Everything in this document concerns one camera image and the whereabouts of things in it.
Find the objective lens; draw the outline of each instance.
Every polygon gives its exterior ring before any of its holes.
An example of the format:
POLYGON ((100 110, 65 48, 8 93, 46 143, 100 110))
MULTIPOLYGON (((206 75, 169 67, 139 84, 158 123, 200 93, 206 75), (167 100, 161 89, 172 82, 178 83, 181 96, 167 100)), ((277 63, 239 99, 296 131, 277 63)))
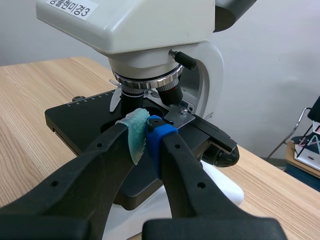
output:
POLYGON ((157 91, 162 103, 167 106, 178 105, 183 98, 178 78, 165 86, 158 87, 157 91))
POLYGON ((121 114, 123 116, 142 108, 145 91, 122 86, 121 93, 121 114))

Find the wooden table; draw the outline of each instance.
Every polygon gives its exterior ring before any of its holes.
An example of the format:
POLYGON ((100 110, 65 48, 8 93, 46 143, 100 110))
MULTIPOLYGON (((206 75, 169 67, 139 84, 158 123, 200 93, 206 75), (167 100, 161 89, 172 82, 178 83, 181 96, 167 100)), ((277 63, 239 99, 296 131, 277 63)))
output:
MULTIPOLYGON (((112 78, 110 70, 83 57, 0 67, 0 206, 75 156, 46 126, 45 110, 111 90, 112 78)), ((319 239, 320 193, 239 151, 239 163, 221 171, 244 190, 241 208, 278 219, 290 240, 319 239)))

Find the microscope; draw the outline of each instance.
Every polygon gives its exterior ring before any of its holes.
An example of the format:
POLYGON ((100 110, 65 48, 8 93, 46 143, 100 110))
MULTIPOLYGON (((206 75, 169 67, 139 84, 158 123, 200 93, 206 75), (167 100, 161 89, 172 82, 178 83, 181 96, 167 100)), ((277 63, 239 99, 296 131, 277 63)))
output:
MULTIPOLYGON (((241 188, 212 166, 233 166, 239 151, 212 124, 224 62, 207 38, 230 28, 255 1, 37 0, 37 18, 106 56, 116 80, 110 80, 113 91, 75 96, 48 109, 48 127, 80 156, 116 121, 144 108, 178 129, 205 172, 239 205, 241 188)), ((145 221, 171 217, 147 153, 113 203, 103 239, 127 239, 140 233, 145 221)))

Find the white label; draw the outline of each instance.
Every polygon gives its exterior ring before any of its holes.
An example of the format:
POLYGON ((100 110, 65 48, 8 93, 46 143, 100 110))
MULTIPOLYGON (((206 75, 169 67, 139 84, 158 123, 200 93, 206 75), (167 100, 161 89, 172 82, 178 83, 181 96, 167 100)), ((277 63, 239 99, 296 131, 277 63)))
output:
POLYGON ((89 0, 48 0, 46 3, 83 20, 86 20, 99 6, 89 0))

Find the black clamp arm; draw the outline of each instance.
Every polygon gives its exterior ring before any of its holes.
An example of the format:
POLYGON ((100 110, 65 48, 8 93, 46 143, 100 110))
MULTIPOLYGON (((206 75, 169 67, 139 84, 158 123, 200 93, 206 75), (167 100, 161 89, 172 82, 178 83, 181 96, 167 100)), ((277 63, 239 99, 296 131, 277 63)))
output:
POLYGON ((0 240, 101 240, 112 203, 133 168, 118 123, 84 154, 0 208, 0 240))
MULTIPOLYGON (((146 130, 165 125, 148 119, 146 130)), ((159 175, 173 219, 147 221, 143 240, 286 240, 277 220, 252 216, 233 204, 202 169, 176 132, 159 142, 159 175)))

